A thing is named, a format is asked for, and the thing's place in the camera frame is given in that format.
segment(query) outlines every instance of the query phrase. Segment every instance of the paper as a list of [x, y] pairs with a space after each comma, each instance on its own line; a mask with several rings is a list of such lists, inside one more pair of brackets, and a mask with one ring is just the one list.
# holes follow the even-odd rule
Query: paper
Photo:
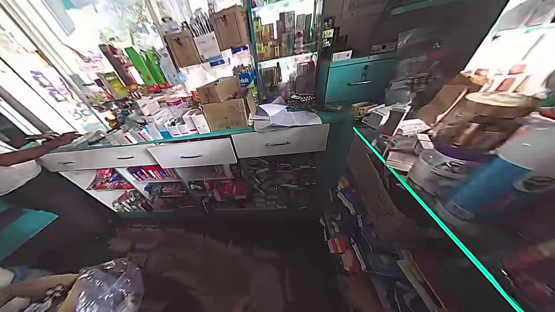
[[420, 119], [408, 119], [399, 123], [399, 128], [402, 135], [411, 135], [431, 129], [429, 125]]
[[288, 112], [283, 110], [270, 116], [270, 123], [271, 125], [292, 127], [295, 125], [322, 124], [322, 120], [313, 112]]
[[331, 55], [331, 61], [343, 61], [344, 59], [351, 59], [352, 50], [344, 51], [344, 52], [337, 52]]
[[270, 125], [292, 127], [295, 125], [322, 124], [322, 120], [315, 113], [288, 112], [287, 106], [283, 104], [285, 104], [283, 98], [278, 97], [270, 104], [258, 105], [256, 107], [256, 113], [253, 116], [253, 120], [255, 121], [255, 130], [256, 124], [258, 124], [258, 128], [260, 128], [260, 130]]
[[277, 113], [279, 113], [280, 111], [286, 109], [287, 106], [285, 105], [279, 105], [279, 104], [262, 104], [262, 105], [258, 105], [258, 107], [256, 107], [256, 113], [255, 116], [273, 116]]

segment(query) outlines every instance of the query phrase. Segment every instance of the bag of products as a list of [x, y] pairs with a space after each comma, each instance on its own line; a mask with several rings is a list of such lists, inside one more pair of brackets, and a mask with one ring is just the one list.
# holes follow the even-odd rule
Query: bag of products
[[83, 268], [73, 284], [75, 312], [137, 312], [144, 294], [140, 269], [125, 258]]

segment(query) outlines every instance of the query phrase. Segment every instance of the stack of boxes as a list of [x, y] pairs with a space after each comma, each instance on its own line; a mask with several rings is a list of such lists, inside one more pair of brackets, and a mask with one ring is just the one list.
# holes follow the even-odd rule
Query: stack of boxes
[[253, 102], [247, 89], [239, 89], [237, 76], [225, 77], [196, 89], [201, 109], [211, 131], [247, 127], [248, 108]]

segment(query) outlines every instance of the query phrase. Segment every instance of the teal shelf edge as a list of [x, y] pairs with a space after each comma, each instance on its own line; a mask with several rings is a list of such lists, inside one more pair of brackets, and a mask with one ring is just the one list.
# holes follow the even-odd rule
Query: teal shelf edge
[[449, 227], [440, 219], [440, 217], [437, 216], [435, 212], [433, 212], [433, 210], [422, 200], [422, 198], [420, 198], [420, 196], [416, 194], [414, 189], [407, 183], [407, 181], [405, 181], [405, 179], [401, 175], [399, 175], [399, 173], [394, 168], [391, 168], [385, 164], [386, 161], [383, 158], [383, 156], [376, 150], [376, 148], [372, 146], [372, 144], [370, 144], [370, 142], [368, 142], [368, 140], [366, 140], [364, 135], [362, 135], [359, 132], [359, 130], [356, 129], [356, 127], [352, 127], [352, 128], [355, 131], [355, 133], [359, 136], [359, 138], [361, 138], [362, 141], [366, 144], [366, 146], [368, 146], [368, 148], [372, 150], [374, 155], [376, 155], [380, 159], [380, 161], [385, 165], [385, 167], [389, 169], [391, 173], [393, 173], [393, 175], [397, 178], [397, 180], [399, 180], [399, 182], [408, 190], [408, 192], [414, 197], [414, 199], [416, 199], [416, 201], [420, 204], [420, 206], [424, 208], [424, 210], [437, 223], [437, 225], [445, 232], [445, 234], [447, 234], [447, 236], [455, 243], [455, 245], [457, 245], [457, 247], [472, 262], [472, 264], [474, 264], [478, 268], [480, 273], [482, 273], [482, 275], [493, 285], [493, 287], [509, 303], [509, 305], [513, 307], [513, 309], [517, 312], [525, 312], [524, 309], [522, 309], [522, 307], [519, 305], [519, 303], [504, 290], [501, 284], [495, 279], [493, 274], [491, 274], [490, 271], [480, 262], [480, 260], [478, 260], [478, 258], [469, 250], [469, 248], [464, 245], [464, 243], [457, 237], [457, 235], [455, 235], [455, 233], [453, 233], [453, 231], [449, 229]]
[[460, 0], [426, 0], [426, 1], [419, 1], [415, 3], [410, 3], [405, 6], [396, 7], [391, 10], [391, 15], [398, 15], [403, 13], [408, 13], [416, 10], [421, 10], [429, 7], [440, 6], [442, 4], [447, 4], [455, 1]]

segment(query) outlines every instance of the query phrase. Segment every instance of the drawer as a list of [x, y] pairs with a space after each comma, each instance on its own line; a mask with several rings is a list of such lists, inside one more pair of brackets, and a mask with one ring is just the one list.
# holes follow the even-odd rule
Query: drawer
[[148, 151], [162, 168], [234, 164], [237, 162], [229, 138], [160, 145], [150, 147]]
[[270, 132], [233, 134], [239, 158], [318, 152], [326, 150], [330, 124], [310, 125]]
[[156, 160], [147, 150], [153, 146], [154, 144], [141, 144], [52, 153], [39, 158], [39, 163], [50, 171], [155, 165]]
[[389, 86], [389, 80], [395, 70], [396, 59], [371, 58], [363, 58], [369, 59], [367, 62], [330, 67], [325, 103], [345, 100], [352, 103], [383, 103], [385, 89]]

